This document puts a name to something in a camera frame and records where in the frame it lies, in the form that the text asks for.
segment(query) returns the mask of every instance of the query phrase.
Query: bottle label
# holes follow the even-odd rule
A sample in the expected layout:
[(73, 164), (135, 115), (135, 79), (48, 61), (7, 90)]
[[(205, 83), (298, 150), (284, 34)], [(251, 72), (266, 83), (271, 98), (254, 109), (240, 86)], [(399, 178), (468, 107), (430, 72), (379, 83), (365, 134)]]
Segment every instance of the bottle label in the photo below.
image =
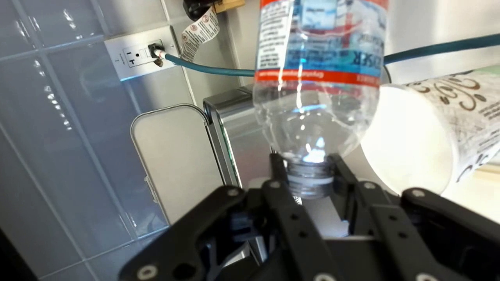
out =
[(388, 0), (262, 0), (257, 81), (377, 87)]

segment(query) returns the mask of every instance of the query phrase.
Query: wall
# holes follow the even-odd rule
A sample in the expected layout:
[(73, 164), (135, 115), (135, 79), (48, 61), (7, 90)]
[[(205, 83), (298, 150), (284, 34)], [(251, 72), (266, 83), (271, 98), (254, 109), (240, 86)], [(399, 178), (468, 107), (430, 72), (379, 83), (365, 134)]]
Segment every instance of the wall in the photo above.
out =
[[(168, 226), (130, 122), (240, 84), (180, 67), (119, 83), (104, 39), (168, 23), (190, 23), (182, 0), (0, 0), (0, 228), (43, 279), (116, 279)], [(234, 67), (226, 43), (198, 61)]]

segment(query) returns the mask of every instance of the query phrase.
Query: screw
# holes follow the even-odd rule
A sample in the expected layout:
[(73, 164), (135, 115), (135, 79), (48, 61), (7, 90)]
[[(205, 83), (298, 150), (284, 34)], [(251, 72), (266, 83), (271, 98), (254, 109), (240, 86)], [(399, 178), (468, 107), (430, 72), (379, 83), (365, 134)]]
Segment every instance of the screw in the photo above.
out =
[(271, 181), (269, 186), (274, 187), (274, 189), (280, 189), (282, 182), (280, 181)]
[(416, 281), (438, 281), (438, 278), (435, 278), (434, 275), (429, 275), (429, 273), (421, 273), (421, 275), (418, 275)]
[(159, 268), (151, 264), (140, 268), (138, 279), (148, 281), (148, 279), (157, 278), (157, 275), (159, 275)]
[(229, 195), (230, 195), (230, 196), (238, 196), (238, 195), (240, 195), (240, 190), (238, 190), (238, 189), (230, 189), (230, 190), (229, 190)]
[(373, 190), (373, 189), (376, 189), (377, 186), (376, 186), (374, 182), (365, 182), (365, 187)]
[(335, 278), (327, 273), (319, 273), (319, 275), (316, 275), (315, 281), (335, 281)]
[(415, 196), (418, 196), (418, 198), (426, 198), (424, 190), (413, 190), (412, 193), (413, 193)]

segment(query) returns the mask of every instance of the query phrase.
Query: plastic water bottle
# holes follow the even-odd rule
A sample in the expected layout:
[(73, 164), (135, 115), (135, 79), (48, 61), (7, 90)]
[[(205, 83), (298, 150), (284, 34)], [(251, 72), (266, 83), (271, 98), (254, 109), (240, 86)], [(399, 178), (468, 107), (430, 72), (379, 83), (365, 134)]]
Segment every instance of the plastic water bottle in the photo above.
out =
[(388, 0), (262, 0), (254, 104), (302, 198), (326, 196), (329, 154), (346, 156), (371, 125)]

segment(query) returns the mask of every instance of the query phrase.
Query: red stripe on label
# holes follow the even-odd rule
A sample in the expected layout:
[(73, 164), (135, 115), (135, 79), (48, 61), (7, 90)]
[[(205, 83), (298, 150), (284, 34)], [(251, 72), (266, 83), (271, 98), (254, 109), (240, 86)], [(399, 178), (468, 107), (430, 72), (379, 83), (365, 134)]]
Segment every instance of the red stripe on label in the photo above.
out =
[(262, 0), (262, 8), (265, 8), (266, 4), (274, 3), (276, 0)]
[(373, 3), (388, 9), (390, 8), (390, 0), (371, 0)]
[[(277, 83), (280, 76), (280, 70), (259, 70), (255, 73), (255, 79), (260, 83)], [(329, 83), (343, 83), (343, 84), (359, 84), (359, 86), (371, 86), (379, 87), (380, 81), (376, 76), (348, 73), (348, 72), (302, 72), (298, 70), (285, 70), (282, 73), (284, 81), (329, 81)]]

